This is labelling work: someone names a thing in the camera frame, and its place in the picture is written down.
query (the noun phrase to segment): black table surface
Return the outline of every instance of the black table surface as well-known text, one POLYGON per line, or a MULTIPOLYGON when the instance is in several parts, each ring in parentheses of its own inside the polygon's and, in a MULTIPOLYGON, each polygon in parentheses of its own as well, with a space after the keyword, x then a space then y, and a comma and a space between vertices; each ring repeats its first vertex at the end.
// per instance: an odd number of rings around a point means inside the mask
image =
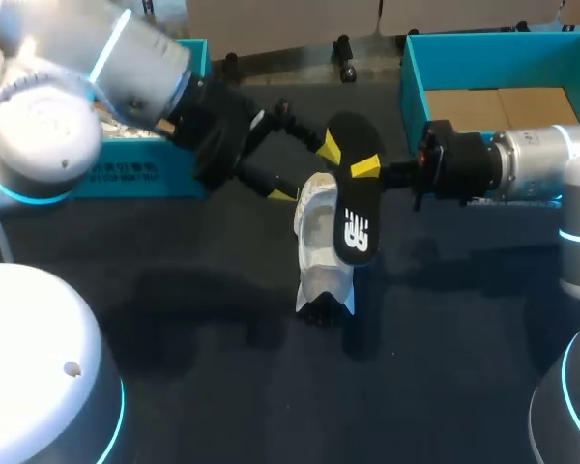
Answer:
MULTIPOLYGON (((369 116, 407 157, 393 84, 245 88, 324 123, 369 116)), ((279 135, 255 155, 304 181, 279 135)), ((140 462, 534 462, 531 395, 580 325, 558 286, 559 212, 408 192, 382 205, 381 254, 356 311, 294 315, 294 205, 231 183, 208 201, 73 202, 6 220, 16 259, 69 282, 99 317, 139 421, 140 462)))

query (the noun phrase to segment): teal storage bin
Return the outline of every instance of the teal storage bin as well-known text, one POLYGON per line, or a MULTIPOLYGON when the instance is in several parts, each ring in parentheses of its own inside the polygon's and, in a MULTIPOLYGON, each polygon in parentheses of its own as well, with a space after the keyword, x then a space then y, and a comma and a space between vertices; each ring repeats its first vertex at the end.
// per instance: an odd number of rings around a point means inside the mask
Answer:
POLYGON ((563 87, 580 122, 580 32, 408 36, 400 104, 411 153, 431 120, 426 91, 528 87, 563 87))
MULTIPOLYGON (((192 71, 211 72, 206 40, 180 40, 191 50, 192 71)), ((75 198, 158 198, 205 196, 194 181, 193 155, 163 139, 104 140, 100 160, 73 196, 75 198)))

